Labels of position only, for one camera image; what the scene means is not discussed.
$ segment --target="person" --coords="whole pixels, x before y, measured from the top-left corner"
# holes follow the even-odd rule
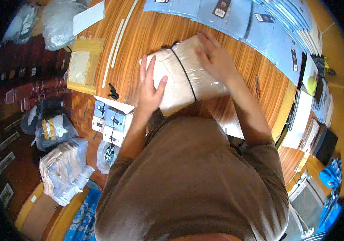
[[[110,169],[95,214],[97,240],[279,240],[289,200],[263,112],[213,35],[198,34],[205,70],[234,101],[247,147],[230,147],[214,120],[179,117],[151,130],[167,83],[153,86],[155,57],[140,66],[133,122]]]

